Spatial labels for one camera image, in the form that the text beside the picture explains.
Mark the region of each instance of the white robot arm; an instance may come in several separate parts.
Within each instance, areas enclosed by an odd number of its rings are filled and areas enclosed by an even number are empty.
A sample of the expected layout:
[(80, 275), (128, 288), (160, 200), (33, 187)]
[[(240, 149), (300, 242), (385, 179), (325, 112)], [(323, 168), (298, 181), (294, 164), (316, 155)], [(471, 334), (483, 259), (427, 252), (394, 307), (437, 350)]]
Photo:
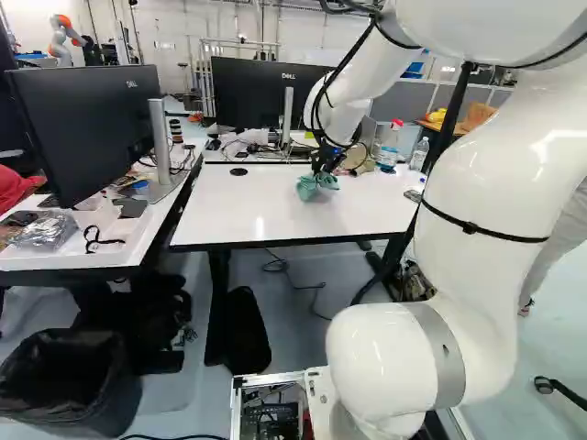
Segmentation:
[(374, 28), (327, 93), (321, 81), (308, 99), (305, 123), (323, 148), (351, 142), (369, 99), (419, 54), (415, 42), (525, 70), (429, 176), (414, 242), (436, 296), (353, 306), (328, 329), (342, 404), (369, 438), (392, 439), (415, 433), (427, 410), (493, 396), (514, 373), (522, 281), (587, 175), (587, 9), (583, 0), (388, 0), (381, 28), (404, 47)]
[(58, 59), (59, 67), (73, 66), (72, 54), (63, 43), (69, 37), (74, 46), (83, 47), (87, 41), (83, 39), (72, 27), (72, 21), (62, 14), (55, 14), (50, 18), (53, 28), (53, 38), (49, 44), (49, 54)]

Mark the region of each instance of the circuit board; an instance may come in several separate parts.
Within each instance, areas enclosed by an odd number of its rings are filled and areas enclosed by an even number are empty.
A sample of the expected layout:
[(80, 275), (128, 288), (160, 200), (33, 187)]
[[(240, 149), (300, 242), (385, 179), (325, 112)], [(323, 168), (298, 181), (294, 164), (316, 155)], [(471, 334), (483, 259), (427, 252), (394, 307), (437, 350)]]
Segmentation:
[(243, 440), (298, 440), (297, 402), (263, 403), (245, 408), (240, 420)]

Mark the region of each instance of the metal rack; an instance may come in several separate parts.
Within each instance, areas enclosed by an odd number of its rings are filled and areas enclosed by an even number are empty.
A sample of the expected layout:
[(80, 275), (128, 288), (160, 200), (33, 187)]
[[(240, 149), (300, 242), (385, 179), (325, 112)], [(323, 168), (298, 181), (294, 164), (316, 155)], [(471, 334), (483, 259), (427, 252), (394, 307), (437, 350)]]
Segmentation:
[(236, 49), (237, 58), (241, 57), (242, 50), (253, 50), (255, 52), (267, 50), (268, 59), (279, 60), (279, 43), (270, 43), (265, 41), (250, 41), (243, 38), (226, 39), (226, 38), (200, 38), (200, 44), (197, 48), (197, 59), (195, 65), (192, 63), (192, 82), (198, 84), (202, 92), (202, 107), (204, 116), (215, 117), (216, 106), (214, 103), (214, 77), (212, 74), (211, 57), (223, 56), (224, 49)]

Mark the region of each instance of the black bag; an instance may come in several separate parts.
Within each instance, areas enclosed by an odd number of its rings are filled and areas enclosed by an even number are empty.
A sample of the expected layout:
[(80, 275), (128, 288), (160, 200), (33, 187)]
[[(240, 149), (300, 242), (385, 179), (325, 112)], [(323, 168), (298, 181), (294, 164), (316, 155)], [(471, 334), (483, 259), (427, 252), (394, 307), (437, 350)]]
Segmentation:
[(261, 373), (271, 364), (271, 347), (253, 291), (229, 292), (225, 312), (225, 365), (234, 375)]
[(0, 366), (0, 416), (59, 436), (118, 437), (141, 394), (124, 340), (113, 332), (43, 330)]
[(183, 352), (173, 352), (171, 342), (192, 320), (192, 297), (178, 286), (136, 287), (99, 297), (78, 313), (72, 328), (120, 333), (137, 375), (181, 370)]

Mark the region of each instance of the red cloth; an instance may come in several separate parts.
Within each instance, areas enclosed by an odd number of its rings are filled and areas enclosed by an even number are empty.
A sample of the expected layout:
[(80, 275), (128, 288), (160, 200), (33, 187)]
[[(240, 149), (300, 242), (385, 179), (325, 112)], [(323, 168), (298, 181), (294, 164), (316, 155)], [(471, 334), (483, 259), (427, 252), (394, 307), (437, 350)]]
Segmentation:
[(20, 202), (33, 187), (39, 187), (45, 181), (39, 176), (23, 179), (16, 171), (0, 165), (0, 215)]

